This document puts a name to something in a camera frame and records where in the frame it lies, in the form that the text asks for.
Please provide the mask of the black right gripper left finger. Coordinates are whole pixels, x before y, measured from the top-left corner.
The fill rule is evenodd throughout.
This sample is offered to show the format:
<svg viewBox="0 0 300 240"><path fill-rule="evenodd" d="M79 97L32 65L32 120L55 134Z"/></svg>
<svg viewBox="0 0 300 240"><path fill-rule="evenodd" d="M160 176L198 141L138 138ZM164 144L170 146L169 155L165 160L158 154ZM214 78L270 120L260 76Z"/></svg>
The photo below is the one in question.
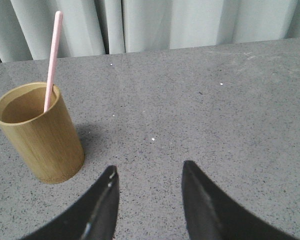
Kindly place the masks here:
<svg viewBox="0 0 300 240"><path fill-rule="evenodd" d="M89 190L52 221L24 240L111 240L119 208L117 167L108 166Z"/></svg>

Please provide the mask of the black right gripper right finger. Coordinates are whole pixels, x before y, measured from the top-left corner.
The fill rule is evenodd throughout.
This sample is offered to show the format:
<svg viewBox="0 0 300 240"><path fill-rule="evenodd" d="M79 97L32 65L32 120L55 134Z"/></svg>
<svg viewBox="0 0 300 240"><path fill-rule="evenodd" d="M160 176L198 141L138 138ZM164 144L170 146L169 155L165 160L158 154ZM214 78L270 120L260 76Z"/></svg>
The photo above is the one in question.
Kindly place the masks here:
<svg viewBox="0 0 300 240"><path fill-rule="evenodd" d="M182 168L186 228L192 240L292 240L222 191L191 160Z"/></svg>

